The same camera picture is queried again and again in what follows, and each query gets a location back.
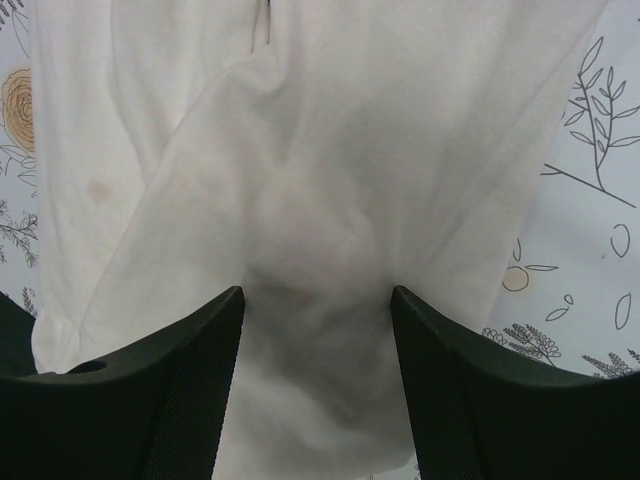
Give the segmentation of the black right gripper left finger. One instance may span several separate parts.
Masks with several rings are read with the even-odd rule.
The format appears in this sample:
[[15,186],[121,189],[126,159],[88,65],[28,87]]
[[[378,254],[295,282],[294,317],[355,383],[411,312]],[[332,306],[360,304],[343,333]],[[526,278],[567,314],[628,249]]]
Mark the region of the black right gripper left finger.
[[1,373],[2,477],[210,478],[244,308],[232,287],[66,373]]

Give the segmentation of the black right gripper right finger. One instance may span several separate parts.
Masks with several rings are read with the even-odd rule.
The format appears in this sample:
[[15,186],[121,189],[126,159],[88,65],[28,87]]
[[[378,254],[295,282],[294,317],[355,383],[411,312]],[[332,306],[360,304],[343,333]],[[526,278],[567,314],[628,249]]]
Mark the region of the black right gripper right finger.
[[405,287],[390,312],[425,479],[635,479],[639,377],[597,379],[526,358]]

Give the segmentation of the white green raglan t-shirt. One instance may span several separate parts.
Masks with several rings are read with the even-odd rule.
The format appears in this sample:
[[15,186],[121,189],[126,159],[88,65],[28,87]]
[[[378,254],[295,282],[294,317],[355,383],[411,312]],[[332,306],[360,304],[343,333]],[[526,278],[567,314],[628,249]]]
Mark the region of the white green raglan t-shirt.
[[602,1],[31,1],[62,373],[233,285],[218,479],[413,453],[388,301],[484,326]]

